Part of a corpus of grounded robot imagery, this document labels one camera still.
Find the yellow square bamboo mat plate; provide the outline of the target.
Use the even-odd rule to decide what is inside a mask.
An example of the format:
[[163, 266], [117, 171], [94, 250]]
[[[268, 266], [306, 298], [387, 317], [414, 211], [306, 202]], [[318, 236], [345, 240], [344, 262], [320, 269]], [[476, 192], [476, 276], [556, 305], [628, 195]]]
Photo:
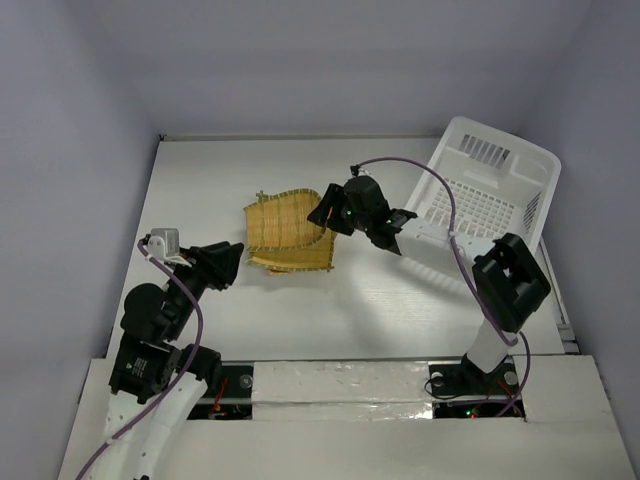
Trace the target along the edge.
[[268, 266], [309, 267], [313, 271], [331, 271], [336, 234], [327, 231], [323, 237], [313, 245], [295, 249], [251, 252], [247, 263], [251, 266], [266, 269]]

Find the yellow fan-shaped woven plate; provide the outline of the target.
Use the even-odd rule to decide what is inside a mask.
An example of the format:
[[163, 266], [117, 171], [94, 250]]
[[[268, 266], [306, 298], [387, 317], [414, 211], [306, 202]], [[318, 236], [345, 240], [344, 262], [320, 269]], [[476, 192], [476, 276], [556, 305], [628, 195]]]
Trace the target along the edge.
[[290, 251], [314, 245], [325, 229], [307, 220], [321, 195], [300, 188], [274, 195], [260, 191], [257, 200], [244, 208], [249, 252]]

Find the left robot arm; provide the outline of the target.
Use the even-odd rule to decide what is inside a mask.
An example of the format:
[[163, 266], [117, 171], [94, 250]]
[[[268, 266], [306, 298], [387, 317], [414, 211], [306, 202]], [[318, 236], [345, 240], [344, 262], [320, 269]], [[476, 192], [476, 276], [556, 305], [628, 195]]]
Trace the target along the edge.
[[140, 284], [125, 297], [91, 479], [159, 478], [189, 413], [221, 384], [221, 355], [201, 344], [199, 301], [206, 291], [233, 284], [243, 244], [182, 248], [176, 230], [154, 229], [138, 249], [168, 280], [163, 286]]

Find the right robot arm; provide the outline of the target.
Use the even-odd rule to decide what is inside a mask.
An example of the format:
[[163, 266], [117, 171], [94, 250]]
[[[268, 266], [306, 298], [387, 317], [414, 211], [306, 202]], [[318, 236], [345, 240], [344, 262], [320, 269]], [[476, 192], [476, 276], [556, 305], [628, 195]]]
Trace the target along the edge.
[[457, 363], [430, 366], [428, 386], [439, 400], [497, 391], [509, 371], [508, 351], [525, 321], [541, 306], [551, 285], [518, 235], [470, 237], [417, 213], [389, 206], [379, 184], [356, 176], [328, 186], [308, 221], [334, 233], [363, 232], [377, 248], [431, 268], [461, 274], [484, 319], [471, 347]]

